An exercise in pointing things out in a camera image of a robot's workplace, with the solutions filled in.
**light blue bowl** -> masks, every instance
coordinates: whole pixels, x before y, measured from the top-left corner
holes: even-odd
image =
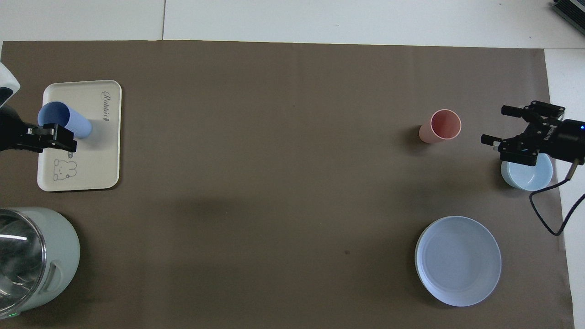
[[[548,155],[540,153],[536,166],[514,162],[502,162],[502,177],[510,186],[525,191],[544,189],[552,179],[552,162]]]

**white table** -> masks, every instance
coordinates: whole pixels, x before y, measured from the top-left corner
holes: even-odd
[[[3,40],[542,48],[551,102],[566,107],[567,118],[585,120],[585,36],[553,13],[550,5],[543,0],[2,0],[0,52]],[[556,168],[562,179],[569,164],[557,162]],[[585,192],[584,183],[585,170],[580,167],[560,189],[564,214]],[[577,329],[585,329],[584,207],[573,214],[564,233]]]

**black cable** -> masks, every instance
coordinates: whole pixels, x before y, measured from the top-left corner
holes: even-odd
[[[571,215],[573,214],[573,212],[575,211],[575,209],[579,206],[579,204],[585,200],[585,194],[583,194],[578,200],[577,202],[575,202],[575,204],[573,204],[573,206],[571,207],[571,209],[569,210],[569,212],[567,213],[567,216],[565,217],[565,220],[563,220],[563,224],[560,226],[559,230],[557,232],[553,231],[549,225],[545,222],[544,219],[542,219],[542,216],[540,215],[540,213],[538,213],[538,210],[536,209],[536,206],[534,205],[534,201],[532,201],[532,197],[538,193],[542,193],[542,192],[546,192],[548,190],[552,190],[555,189],[563,184],[565,184],[566,182],[568,182],[569,180],[571,180],[571,178],[573,177],[573,174],[575,173],[575,169],[577,168],[577,165],[579,164],[578,160],[575,160],[573,162],[573,165],[571,166],[571,169],[569,169],[569,172],[567,173],[567,176],[565,177],[564,180],[562,180],[559,183],[556,183],[552,186],[549,187],[545,187],[544,189],[540,189],[538,191],[534,191],[530,194],[530,196],[528,197],[530,199],[530,205],[532,205],[532,209],[534,210],[534,212],[536,213],[536,215],[538,216],[538,218],[541,220],[541,223],[546,227],[546,229],[554,236],[558,237],[559,235],[561,235],[561,233],[563,233],[563,230],[565,229],[565,225],[567,225],[567,222],[569,221],[569,218],[571,217]]]

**brown mat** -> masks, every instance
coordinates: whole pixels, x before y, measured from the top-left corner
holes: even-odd
[[[480,144],[525,128],[502,105],[548,101],[542,50],[5,42],[2,62],[29,122],[51,83],[123,89],[114,189],[43,192],[36,154],[0,154],[0,206],[61,212],[82,245],[70,287],[2,328],[573,326],[562,242]],[[461,134],[424,145],[441,108]],[[560,217],[557,191],[539,202]],[[471,307],[434,299],[414,267],[422,230],[453,214],[503,258]]]

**white electric pot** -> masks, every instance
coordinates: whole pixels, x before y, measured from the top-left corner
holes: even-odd
[[[57,297],[73,279],[79,255],[77,234],[59,213],[0,208],[0,319]]]

